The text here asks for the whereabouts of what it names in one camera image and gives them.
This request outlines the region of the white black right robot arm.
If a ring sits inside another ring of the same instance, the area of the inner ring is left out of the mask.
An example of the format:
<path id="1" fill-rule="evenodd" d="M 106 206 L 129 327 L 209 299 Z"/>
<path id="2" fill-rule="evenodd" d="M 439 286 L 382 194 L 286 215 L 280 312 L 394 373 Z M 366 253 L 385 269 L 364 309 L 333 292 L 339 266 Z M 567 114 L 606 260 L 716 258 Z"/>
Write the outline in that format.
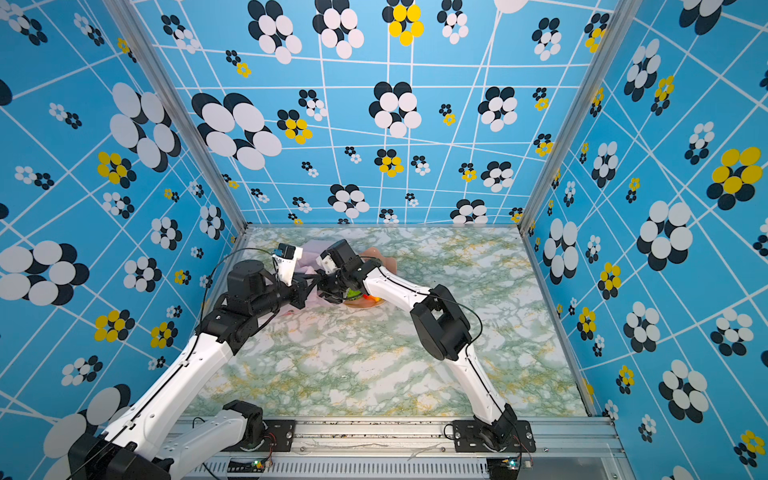
<path id="1" fill-rule="evenodd" d="M 318 291 L 338 299 L 350 291 L 373 296 L 408 313 L 422 347 L 445 362 L 467 396 L 478 436 L 492 451 L 522 439 L 518 417 L 485 372 L 475 350 L 476 338 L 462 305 L 438 284 L 419 286 L 388 270 L 381 260 L 357 254 L 345 240 L 323 250 L 316 264 L 322 276 Z"/>

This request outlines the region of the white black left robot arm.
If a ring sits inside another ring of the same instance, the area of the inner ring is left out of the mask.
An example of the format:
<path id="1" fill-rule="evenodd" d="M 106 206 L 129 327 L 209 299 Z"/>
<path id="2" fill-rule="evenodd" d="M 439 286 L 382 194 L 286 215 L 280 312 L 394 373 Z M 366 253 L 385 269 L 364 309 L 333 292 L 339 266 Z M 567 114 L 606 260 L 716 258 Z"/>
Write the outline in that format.
<path id="1" fill-rule="evenodd" d="M 271 274 L 256 260 L 237 263 L 227 290 L 179 357 L 131 407 L 97 436 L 78 438 L 67 454 L 71 479 L 182 479 L 219 452 L 240 446 L 273 453 L 278 435 L 261 407 L 242 400 L 187 433 L 169 438 L 182 413 L 247 340 L 286 307 L 303 308 L 317 284 L 310 267 L 278 259 Z"/>

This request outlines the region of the pink printed plastic bag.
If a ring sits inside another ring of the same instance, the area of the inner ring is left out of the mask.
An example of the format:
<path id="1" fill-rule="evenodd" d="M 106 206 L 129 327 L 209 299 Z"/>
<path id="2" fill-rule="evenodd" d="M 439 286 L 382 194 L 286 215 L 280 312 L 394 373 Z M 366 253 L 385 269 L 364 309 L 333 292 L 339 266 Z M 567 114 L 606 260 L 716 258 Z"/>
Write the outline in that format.
<path id="1" fill-rule="evenodd" d="M 315 277 L 316 278 L 315 280 L 316 287 L 313 289 L 312 293 L 309 295 L 306 302 L 306 307 L 307 306 L 312 307 L 320 304 L 320 297 L 318 296 L 318 293 L 317 293 L 318 276 L 316 272 L 321 269 L 317 265 L 316 259 L 321 254 L 321 251 L 327 246 L 329 246 L 328 242 L 322 242 L 319 240 L 312 240 L 312 241 L 309 241 L 308 243 L 305 243 L 303 246 L 297 246 L 303 249 L 303 256 L 296 265 L 293 278 L 294 277 Z"/>

